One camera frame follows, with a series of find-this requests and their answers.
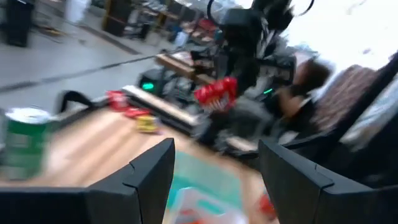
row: patterned cushion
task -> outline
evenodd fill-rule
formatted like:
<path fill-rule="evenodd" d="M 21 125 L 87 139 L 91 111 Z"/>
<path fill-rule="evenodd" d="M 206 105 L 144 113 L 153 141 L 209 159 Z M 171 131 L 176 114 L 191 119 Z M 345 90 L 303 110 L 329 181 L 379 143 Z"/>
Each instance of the patterned cushion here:
<path fill-rule="evenodd" d="M 359 65 L 347 68 L 318 100 L 312 123 L 320 131 L 332 128 L 367 91 L 378 74 Z"/>

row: red object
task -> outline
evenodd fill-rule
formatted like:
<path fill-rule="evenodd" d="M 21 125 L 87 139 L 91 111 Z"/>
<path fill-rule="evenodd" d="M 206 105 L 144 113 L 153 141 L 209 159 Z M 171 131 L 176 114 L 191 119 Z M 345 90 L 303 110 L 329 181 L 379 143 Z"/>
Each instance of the red object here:
<path fill-rule="evenodd" d="M 214 25 L 209 19 L 200 19 L 198 25 L 207 31 L 213 32 L 217 26 Z"/>
<path fill-rule="evenodd" d="M 150 111 L 147 109 L 140 108 L 129 108 L 124 112 L 124 115 L 128 118 L 136 118 L 142 115 L 149 115 Z"/>
<path fill-rule="evenodd" d="M 228 77 L 196 90 L 193 95 L 204 108 L 226 111 L 234 105 L 236 85 L 236 79 Z"/>
<path fill-rule="evenodd" d="M 263 214 L 268 216 L 270 219 L 276 218 L 276 212 L 274 206 L 272 205 L 271 201 L 269 200 L 268 195 L 264 194 L 260 198 L 260 210 Z"/>
<path fill-rule="evenodd" d="M 175 224 L 205 224 L 199 214 L 192 209 L 182 210 Z"/>
<path fill-rule="evenodd" d="M 106 95 L 109 98 L 109 105 L 113 110 L 123 112 L 129 108 L 127 97 L 122 91 L 107 91 Z"/>

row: black cable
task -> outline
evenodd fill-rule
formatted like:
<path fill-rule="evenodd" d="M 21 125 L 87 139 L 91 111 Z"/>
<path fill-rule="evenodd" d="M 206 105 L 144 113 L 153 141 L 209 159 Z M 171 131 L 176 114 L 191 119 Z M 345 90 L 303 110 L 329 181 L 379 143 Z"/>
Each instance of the black cable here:
<path fill-rule="evenodd" d="M 68 90 L 61 92 L 58 96 L 57 114 L 65 112 L 70 107 L 70 102 L 80 103 L 87 106 L 89 109 L 95 107 L 95 104 L 84 94 L 78 91 Z"/>
<path fill-rule="evenodd" d="M 296 15 L 296 17 L 306 15 L 306 13 L 309 12 L 309 11 L 311 10 L 311 8 L 312 8 L 314 2 L 315 2 L 315 0 L 311 0 L 311 3 L 310 3 L 310 5 L 307 7 L 307 9 L 306 9 L 304 12 L 302 12 L 302 13 Z"/>
<path fill-rule="evenodd" d="M 214 0 L 209 0 L 209 3 L 207 4 L 207 17 L 209 20 L 214 23 L 214 25 L 220 27 L 220 24 L 214 20 L 214 17 L 211 15 L 211 5 L 213 5 Z"/>

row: green light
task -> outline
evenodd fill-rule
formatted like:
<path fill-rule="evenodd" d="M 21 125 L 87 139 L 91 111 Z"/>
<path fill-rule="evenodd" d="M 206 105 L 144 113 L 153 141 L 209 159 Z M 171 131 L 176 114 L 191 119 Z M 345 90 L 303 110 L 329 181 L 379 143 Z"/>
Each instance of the green light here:
<path fill-rule="evenodd" d="M 153 89 L 155 86 L 154 86 L 154 84 L 152 84 L 152 83 L 144 83 L 144 84 L 142 84 L 142 89 L 144 89 L 144 90 L 151 90 L 151 89 Z"/>
<path fill-rule="evenodd" d="M 272 91 L 272 89 L 266 90 L 266 91 L 263 92 L 263 94 L 267 94 L 267 93 L 269 93 L 271 91 Z"/>

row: red bag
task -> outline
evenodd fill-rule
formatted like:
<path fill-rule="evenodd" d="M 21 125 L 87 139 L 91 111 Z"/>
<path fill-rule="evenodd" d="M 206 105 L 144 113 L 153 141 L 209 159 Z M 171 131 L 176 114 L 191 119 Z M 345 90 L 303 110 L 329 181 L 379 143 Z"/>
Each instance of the red bag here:
<path fill-rule="evenodd" d="M 140 108 L 129 108 L 124 112 L 124 115 L 128 118 L 136 118 L 142 115 L 150 115 L 150 111 L 147 109 Z"/>
<path fill-rule="evenodd" d="M 109 98 L 109 105 L 113 110 L 123 112 L 129 108 L 127 97 L 122 91 L 107 91 L 106 95 Z"/>
<path fill-rule="evenodd" d="M 196 90 L 193 95 L 206 110 L 226 111 L 234 105 L 236 85 L 236 79 L 228 77 Z"/>

